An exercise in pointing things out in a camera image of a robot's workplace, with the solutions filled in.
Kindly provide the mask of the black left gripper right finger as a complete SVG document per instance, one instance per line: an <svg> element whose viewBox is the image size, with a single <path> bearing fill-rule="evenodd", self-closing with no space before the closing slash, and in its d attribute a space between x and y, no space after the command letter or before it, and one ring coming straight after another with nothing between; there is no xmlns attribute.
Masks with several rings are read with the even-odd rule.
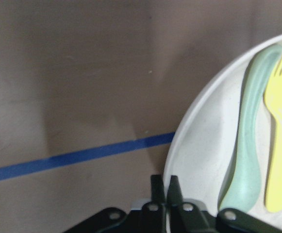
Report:
<svg viewBox="0 0 282 233"><path fill-rule="evenodd" d="M208 233L210 226L197 205L184 201L178 177L172 175L167 191L172 233Z"/></svg>

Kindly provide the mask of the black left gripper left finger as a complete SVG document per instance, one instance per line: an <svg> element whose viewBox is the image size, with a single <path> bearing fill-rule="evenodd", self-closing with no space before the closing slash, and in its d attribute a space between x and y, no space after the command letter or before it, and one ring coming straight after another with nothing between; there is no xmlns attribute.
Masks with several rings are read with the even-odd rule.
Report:
<svg viewBox="0 0 282 233"><path fill-rule="evenodd" d="M162 175L151 175L151 200L141 209L141 233L166 232L166 199Z"/></svg>

